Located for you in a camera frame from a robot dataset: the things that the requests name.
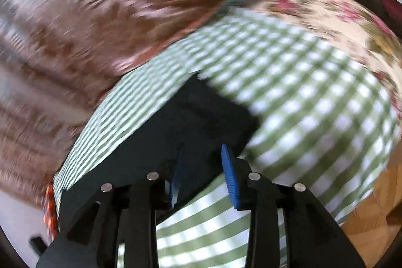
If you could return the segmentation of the black pants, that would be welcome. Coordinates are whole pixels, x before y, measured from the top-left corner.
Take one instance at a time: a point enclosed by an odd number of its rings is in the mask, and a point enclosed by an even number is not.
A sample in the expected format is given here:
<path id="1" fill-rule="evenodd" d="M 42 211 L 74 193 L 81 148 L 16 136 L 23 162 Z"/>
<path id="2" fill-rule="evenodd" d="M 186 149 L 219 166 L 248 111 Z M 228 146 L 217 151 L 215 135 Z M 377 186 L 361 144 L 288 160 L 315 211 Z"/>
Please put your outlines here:
<path id="1" fill-rule="evenodd" d="M 103 183 L 132 185 L 151 171 L 171 176 L 182 160 L 184 178 L 174 206 L 180 210 L 223 171 L 221 146 L 229 145 L 234 155 L 240 155 L 256 128 L 257 120 L 247 108 L 220 96 L 197 75 L 191 76 L 104 161 L 64 189 L 60 231 L 66 231 Z"/>

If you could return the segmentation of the green checkered bed sheet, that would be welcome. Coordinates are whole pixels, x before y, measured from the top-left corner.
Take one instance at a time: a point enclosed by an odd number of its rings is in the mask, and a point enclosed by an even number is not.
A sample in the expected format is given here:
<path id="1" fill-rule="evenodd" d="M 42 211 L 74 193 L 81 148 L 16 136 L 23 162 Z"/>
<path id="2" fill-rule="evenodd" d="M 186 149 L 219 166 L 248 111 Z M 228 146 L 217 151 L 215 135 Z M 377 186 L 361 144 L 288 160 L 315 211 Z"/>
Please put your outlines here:
<path id="1" fill-rule="evenodd" d="M 106 95 L 54 178 L 60 222 L 67 191 L 194 73 L 257 118 L 243 153 L 252 166 L 283 185 L 303 182 L 338 223 L 371 194 L 400 138 L 389 92 L 368 69 L 302 27 L 231 9 Z"/>

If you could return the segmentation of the colourful patchwork pillow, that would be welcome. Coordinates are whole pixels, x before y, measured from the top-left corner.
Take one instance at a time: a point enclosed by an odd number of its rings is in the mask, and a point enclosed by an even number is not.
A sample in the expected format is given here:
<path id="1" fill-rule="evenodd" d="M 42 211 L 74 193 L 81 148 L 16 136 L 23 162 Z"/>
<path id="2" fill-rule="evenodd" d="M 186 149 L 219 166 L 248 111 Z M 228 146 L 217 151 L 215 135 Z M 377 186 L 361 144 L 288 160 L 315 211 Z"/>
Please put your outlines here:
<path id="1" fill-rule="evenodd" d="M 49 241 L 52 242 L 59 234 L 57 209 L 55 204 L 54 188 L 52 182 L 49 183 L 45 191 L 43 200 L 43 210 L 44 210 L 44 218 L 43 218 L 44 224 L 46 225 Z"/>

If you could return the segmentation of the floral cream quilt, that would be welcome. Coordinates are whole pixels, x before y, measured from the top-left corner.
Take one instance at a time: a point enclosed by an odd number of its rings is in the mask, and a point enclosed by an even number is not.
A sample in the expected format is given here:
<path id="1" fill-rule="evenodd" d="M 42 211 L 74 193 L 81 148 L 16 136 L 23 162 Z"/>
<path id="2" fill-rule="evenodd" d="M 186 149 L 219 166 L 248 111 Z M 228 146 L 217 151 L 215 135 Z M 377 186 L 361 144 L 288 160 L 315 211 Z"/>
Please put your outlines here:
<path id="1" fill-rule="evenodd" d="M 301 26 L 343 50 L 380 80 L 401 111 L 401 42 L 354 0 L 242 0 L 246 8 Z"/>

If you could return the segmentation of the brown floral curtain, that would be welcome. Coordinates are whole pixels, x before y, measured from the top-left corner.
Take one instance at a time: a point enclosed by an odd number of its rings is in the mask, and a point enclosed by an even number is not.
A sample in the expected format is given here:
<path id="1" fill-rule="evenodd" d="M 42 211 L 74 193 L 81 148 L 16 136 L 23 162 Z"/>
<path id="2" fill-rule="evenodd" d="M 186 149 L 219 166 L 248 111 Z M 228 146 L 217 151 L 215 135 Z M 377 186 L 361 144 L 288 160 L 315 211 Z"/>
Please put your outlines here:
<path id="1" fill-rule="evenodd" d="M 1 0 L 1 189 L 33 206 L 122 75 L 225 0 Z"/>

